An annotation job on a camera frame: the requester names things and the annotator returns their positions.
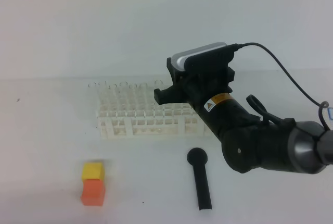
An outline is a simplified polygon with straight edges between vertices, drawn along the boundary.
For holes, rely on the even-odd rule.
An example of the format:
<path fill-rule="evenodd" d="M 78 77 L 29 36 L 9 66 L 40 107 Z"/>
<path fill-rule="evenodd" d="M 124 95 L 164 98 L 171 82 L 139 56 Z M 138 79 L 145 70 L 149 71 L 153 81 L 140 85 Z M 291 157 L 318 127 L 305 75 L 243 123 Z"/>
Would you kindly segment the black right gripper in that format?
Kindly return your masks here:
<path fill-rule="evenodd" d="M 171 58 L 166 67 L 172 78 L 172 86 L 167 89 L 154 89 L 154 99 L 158 105 L 190 103 L 199 104 L 203 99 L 219 93 L 231 93 L 229 83 L 233 82 L 235 71 L 229 67 L 218 72 L 185 74 L 176 71 L 171 65 Z"/>

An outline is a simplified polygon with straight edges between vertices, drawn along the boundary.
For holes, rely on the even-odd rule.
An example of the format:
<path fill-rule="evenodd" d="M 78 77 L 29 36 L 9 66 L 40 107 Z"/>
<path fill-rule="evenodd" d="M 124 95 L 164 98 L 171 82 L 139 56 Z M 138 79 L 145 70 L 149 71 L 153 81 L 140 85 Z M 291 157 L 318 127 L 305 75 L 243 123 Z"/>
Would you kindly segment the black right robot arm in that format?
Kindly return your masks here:
<path fill-rule="evenodd" d="M 172 86 L 154 91 L 158 104 L 188 103 L 221 142 L 227 164 L 246 173 L 254 168 L 316 174 L 332 164 L 332 131 L 314 121 L 281 119 L 253 95 L 246 111 L 232 96 L 234 71 L 227 65 L 189 74 L 166 62 Z"/>

